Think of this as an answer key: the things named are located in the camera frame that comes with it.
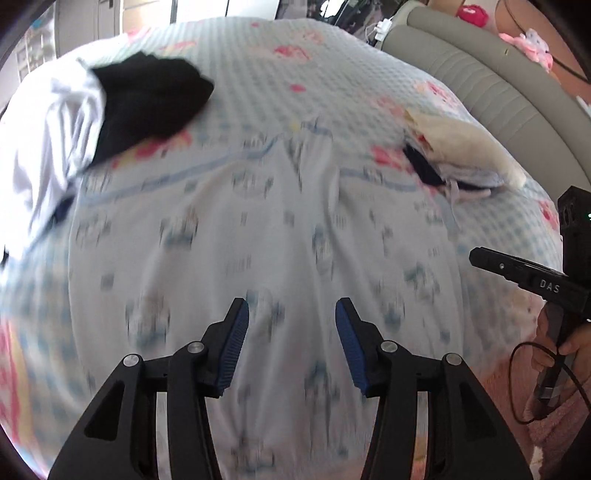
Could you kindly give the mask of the person's right hand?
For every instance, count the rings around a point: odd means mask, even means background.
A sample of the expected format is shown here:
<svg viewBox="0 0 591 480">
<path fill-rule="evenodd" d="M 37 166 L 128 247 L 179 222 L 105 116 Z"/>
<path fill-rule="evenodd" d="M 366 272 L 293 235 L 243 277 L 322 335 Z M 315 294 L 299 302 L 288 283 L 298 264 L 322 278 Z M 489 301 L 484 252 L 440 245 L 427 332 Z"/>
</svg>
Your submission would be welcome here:
<svg viewBox="0 0 591 480">
<path fill-rule="evenodd" d="M 549 320 L 545 311 L 542 311 L 537 319 L 535 343 L 538 343 L 554 353 L 563 356 L 574 355 L 572 366 L 570 367 L 581 385 L 584 385 L 590 378 L 590 345 L 591 345 L 591 327 L 590 322 L 578 327 L 572 335 L 560 347 L 549 337 Z M 544 368 L 554 365 L 554 360 L 540 349 L 534 349 L 531 359 L 531 366 L 534 370 L 542 372 Z M 562 401 L 565 401 L 576 390 L 573 382 L 567 380 L 562 391 Z"/>
</svg>

